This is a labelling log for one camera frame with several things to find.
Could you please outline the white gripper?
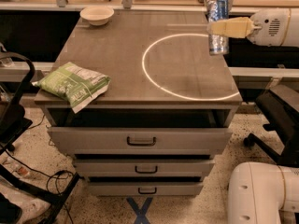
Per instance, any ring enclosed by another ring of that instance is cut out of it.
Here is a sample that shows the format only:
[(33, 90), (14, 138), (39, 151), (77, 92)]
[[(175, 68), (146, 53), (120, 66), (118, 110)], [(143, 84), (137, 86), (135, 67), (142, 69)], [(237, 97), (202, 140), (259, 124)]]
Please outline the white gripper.
[(211, 35), (247, 38), (258, 46), (286, 46), (290, 24), (288, 8), (269, 8), (258, 11), (250, 18), (237, 17), (210, 22)]

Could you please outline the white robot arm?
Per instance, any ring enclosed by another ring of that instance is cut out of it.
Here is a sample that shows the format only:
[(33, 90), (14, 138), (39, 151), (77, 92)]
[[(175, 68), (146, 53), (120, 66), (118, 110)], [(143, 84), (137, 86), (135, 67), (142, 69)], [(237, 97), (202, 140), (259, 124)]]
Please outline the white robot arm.
[[(258, 46), (298, 47), (299, 9), (268, 8), (249, 18), (212, 21), (207, 30), (212, 35), (246, 38)], [(245, 146), (259, 146), (274, 162), (244, 162), (234, 168), (228, 224), (281, 224), (281, 210), (299, 212), (299, 94), (276, 85), (258, 96), (255, 104), (268, 120), (263, 127), (278, 134), (284, 149), (276, 153), (252, 133), (244, 139)]]

